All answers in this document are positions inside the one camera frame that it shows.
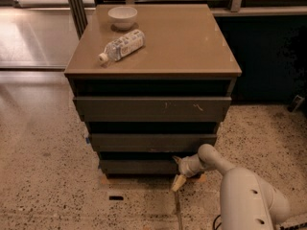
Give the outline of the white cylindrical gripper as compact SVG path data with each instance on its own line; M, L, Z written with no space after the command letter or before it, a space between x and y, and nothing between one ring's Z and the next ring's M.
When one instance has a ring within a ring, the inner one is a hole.
M178 171L180 174L175 176L171 190L177 192L186 182L186 177L190 178L199 173L204 173L205 166L202 164L199 156L194 154L192 156L186 156L180 158L173 156L173 159L178 164Z

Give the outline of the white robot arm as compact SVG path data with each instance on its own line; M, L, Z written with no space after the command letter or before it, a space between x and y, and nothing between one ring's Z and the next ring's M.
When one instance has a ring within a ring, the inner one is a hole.
M203 144L192 156L174 157L178 166L172 191L190 177L206 171L222 175L220 209L222 230L275 230L290 216L289 199L255 172L226 160L211 145Z

